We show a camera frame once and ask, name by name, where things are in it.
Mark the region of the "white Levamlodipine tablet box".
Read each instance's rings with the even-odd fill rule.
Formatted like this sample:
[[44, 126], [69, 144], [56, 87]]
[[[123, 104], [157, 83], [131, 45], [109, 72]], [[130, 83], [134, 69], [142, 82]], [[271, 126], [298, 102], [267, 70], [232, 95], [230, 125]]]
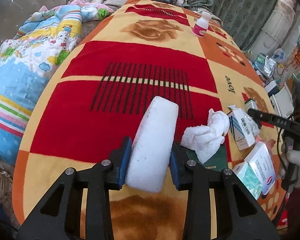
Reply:
[[276, 180], [275, 168], [266, 144], [257, 142], [244, 161], [253, 169], [262, 185], [262, 194], [266, 195]]

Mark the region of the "white tissue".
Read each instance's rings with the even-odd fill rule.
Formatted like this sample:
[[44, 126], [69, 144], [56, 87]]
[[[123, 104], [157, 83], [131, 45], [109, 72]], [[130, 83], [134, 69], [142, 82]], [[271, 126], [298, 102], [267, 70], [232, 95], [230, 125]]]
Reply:
[[223, 111], [209, 110], [207, 125], [188, 127], [185, 129], [181, 145], [193, 150], [198, 160], [204, 164], [216, 154], [225, 141], [230, 121]]

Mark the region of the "white striped medicine box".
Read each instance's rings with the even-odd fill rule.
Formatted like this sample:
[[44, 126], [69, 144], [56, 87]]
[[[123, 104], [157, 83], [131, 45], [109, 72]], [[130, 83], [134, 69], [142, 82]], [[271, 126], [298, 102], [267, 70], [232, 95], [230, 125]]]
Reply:
[[240, 151], [253, 146], [260, 130], [257, 123], [243, 109], [235, 105], [228, 106], [230, 131]]

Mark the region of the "colourful cartoon baby quilt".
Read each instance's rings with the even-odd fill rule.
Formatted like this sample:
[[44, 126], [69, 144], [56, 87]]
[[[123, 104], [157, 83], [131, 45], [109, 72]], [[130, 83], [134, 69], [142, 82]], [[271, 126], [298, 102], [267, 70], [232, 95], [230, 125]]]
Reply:
[[58, 67], [80, 43], [82, 24], [113, 13], [101, 4], [74, 0], [42, 7], [0, 46], [0, 158], [14, 165], [32, 111]]

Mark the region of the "silver foil bag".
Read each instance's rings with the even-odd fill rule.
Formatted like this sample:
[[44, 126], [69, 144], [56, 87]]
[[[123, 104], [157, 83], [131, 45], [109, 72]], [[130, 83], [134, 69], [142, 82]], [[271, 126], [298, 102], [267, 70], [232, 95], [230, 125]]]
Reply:
[[272, 77], [277, 62], [266, 54], [259, 53], [256, 61], [254, 62], [254, 68], [258, 70], [264, 77]]

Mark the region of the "pink plastic wrapper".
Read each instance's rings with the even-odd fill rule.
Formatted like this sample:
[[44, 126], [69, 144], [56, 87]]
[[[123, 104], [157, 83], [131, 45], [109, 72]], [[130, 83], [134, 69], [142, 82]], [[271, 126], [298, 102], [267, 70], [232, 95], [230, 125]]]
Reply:
[[270, 139], [268, 141], [264, 141], [264, 140], [262, 140], [262, 138], [259, 135], [257, 135], [255, 137], [255, 140], [256, 140], [256, 142], [262, 142], [262, 143], [264, 143], [266, 145], [266, 147], [267, 147], [267, 149], [268, 149], [269, 152], [271, 152], [271, 149], [276, 144], [276, 140]]

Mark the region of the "orange red rose blanket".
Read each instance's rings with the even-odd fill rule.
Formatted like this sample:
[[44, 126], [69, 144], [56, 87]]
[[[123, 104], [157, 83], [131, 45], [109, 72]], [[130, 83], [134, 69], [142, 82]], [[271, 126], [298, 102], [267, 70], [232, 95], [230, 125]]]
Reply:
[[250, 194], [233, 168], [257, 142], [240, 151], [230, 127], [222, 171], [187, 156], [185, 191], [175, 188], [170, 161], [160, 192], [118, 188], [119, 148], [124, 137], [133, 143], [155, 96], [178, 105], [179, 144], [186, 128], [207, 125], [211, 108], [228, 115], [235, 105], [247, 113], [251, 99], [274, 111], [232, 37], [215, 23], [194, 35], [198, 19], [174, 5], [129, 0], [69, 54], [19, 148], [17, 239], [279, 239], [272, 223], [283, 199], [279, 180], [266, 200]]

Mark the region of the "green patterned curtain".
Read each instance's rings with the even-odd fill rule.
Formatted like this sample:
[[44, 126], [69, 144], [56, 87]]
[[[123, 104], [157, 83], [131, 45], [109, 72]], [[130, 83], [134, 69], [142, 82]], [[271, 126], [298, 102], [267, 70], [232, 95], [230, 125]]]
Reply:
[[240, 49], [248, 49], [271, 15], [277, 0], [186, 0], [183, 7], [206, 8], [223, 22]]

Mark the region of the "green white tissue pack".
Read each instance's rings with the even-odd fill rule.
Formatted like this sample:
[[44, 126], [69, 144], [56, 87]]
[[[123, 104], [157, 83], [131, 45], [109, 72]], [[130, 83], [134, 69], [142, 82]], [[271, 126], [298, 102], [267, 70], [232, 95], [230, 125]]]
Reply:
[[260, 183], [258, 177], [254, 173], [250, 165], [244, 161], [237, 164], [233, 168], [234, 173], [240, 179], [240, 181], [245, 185], [253, 197], [258, 200], [262, 192], [262, 184]]

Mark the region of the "white foam sponge block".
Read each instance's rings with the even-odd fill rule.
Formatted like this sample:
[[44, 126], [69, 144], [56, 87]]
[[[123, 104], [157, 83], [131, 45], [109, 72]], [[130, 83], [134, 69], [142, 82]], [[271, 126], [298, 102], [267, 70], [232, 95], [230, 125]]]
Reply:
[[132, 144], [125, 184], [129, 187], [160, 192], [170, 161], [179, 107], [155, 96], [139, 124]]

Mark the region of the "white pink medicine bottle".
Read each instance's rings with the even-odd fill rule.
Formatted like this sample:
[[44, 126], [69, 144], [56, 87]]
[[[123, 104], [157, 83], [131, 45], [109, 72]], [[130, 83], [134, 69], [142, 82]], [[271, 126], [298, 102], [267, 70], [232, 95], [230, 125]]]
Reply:
[[209, 28], [209, 21], [212, 18], [212, 14], [209, 12], [202, 12], [201, 17], [196, 21], [192, 32], [194, 35], [197, 35], [198, 37], [203, 37]]

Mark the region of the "dark green booklet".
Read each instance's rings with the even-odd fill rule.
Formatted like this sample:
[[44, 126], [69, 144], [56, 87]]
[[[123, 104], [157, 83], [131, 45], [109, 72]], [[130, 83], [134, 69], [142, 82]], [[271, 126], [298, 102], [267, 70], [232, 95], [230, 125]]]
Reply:
[[189, 159], [196, 161], [207, 169], [222, 171], [224, 168], [228, 167], [227, 151], [225, 145], [221, 145], [218, 151], [205, 163], [201, 163], [199, 161], [196, 153], [193, 150], [187, 149], [186, 153]]

